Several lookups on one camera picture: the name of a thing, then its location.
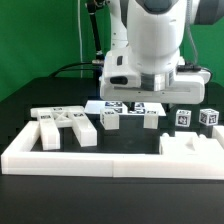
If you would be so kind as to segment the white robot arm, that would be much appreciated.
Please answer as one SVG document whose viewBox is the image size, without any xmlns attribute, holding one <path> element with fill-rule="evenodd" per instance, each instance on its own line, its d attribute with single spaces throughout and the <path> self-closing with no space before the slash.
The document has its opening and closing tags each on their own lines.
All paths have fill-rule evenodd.
<svg viewBox="0 0 224 224">
<path fill-rule="evenodd" d="M 111 50 L 103 54 L 100 98 L 105 101 L 199 104 L 211 72 L 180 56 L 190 26 L 224 17 L 224 0 L 88 0 L 91 21 L 108 7 Z"/>
</svg>

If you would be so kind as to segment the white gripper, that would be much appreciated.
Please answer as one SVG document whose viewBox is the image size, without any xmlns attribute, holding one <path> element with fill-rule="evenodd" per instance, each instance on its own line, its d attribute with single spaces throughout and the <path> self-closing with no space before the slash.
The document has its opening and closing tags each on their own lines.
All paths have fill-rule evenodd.
<svg viewBox="0 0 224 224">
<path fill-rule="evenodd" d="M 100 97 L 105 101 L 130 102 L 128 111 L 135 111 L 135 102 L 199 104 L 204 100 L 205 84 L 211 73 L 205 68 L 188 70 L 180 64 L 170 73 L 148 75 L 134 70 L 125 49 L 106 54 L 100 79 Z"/>
</svg>

